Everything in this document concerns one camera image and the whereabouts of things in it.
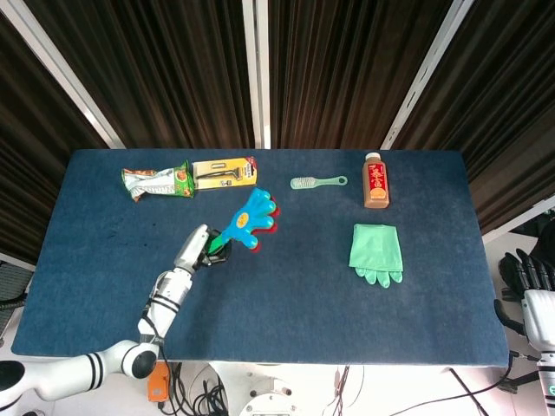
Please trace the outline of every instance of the black curtain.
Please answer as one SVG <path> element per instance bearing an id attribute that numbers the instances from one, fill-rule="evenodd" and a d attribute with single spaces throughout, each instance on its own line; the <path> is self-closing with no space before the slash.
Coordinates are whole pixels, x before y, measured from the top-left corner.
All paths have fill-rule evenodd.
<path id="1" fill-rule="evenodd" d="M 270 0 L 272 147 L 379 148 L 450 0 Z"/>
<path id="2" fill-rule="evenodd" d="M 474 4 L 394 148 L 458 150 L 488 232 L 555 193 L 555 2 Z"/>
<path id="3" fill-rule="evenodd" d="M 240 0 L 27 0 L 127 147 L 254 147 Z"/>
<path id="4" fill-rule="evenodd" d="M 0 14 L 0 252 L 35 263 L 71 154 L 104 148 Z"/>

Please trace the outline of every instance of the bottle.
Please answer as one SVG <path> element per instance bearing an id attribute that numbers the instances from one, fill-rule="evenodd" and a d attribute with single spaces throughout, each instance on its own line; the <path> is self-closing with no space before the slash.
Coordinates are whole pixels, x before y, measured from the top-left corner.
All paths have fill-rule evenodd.
<path id="1" fill-rule="evenodd" d="M 362 168 L 364 207 L 386 208 L 389 205 L 388 174 L 379 153 L 368 153 Z"/>

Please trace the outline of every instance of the grabber toy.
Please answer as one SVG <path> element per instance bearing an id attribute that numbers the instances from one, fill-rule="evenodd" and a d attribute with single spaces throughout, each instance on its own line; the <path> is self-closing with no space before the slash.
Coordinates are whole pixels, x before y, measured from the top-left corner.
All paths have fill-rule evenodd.
<path id="1" fill-rule="evenodd" d="M 246 204 L 235 213 L 222 233 L 212 240 L 208 253 L 217 252 L 231 240 L 240 241 L 248 249 L 258 251 L 258 239 L 253 234 L 275 231 L 274 217 L 278 213 L 279 209 L 270 193 L 254 188 Z"/>

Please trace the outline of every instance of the table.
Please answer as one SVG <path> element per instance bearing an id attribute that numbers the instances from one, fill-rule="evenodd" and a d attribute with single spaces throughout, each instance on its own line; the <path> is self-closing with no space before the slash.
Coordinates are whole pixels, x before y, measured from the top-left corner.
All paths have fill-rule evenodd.
<path id="1" fill-rule="evenodd" d="M 253 254 L 200 270 L 166 336 L 174 360 L 498 366 L 507 345 L 461 156 L 382 152 L 391 205 L 362 206 L 361 151 L 86 150 L 74 154 L 44 239 L 16 354 L 72 356 L 138 340 L 159 273 L 199 224 L 222 229 L 251 188 L 146 195 L 121 168 L 254 156 L 258 186 L 281 209 Z M 292 191 L 291 178 L 345 175 L 346 186 Z M 370 286 L 349 268 L 353 225 L 397 227 L 404 280 Z"/>

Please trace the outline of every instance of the blue toy hand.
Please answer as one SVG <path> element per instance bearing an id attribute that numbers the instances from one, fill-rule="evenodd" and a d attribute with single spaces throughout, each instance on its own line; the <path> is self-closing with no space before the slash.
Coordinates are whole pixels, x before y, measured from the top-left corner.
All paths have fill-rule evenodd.
<path id="1" fill-rule="evenodd" d="M 276 208 L 269 192 L 254 188 L 245 206 L 237 211 L 230 224 L 222 231 L 223 243 L 234 239 L 251 250 L 256 249 L 258 239 L 252 235 L 252 232 L 269 230 L 274 225 L 274 219 L 270 214 Z"/>

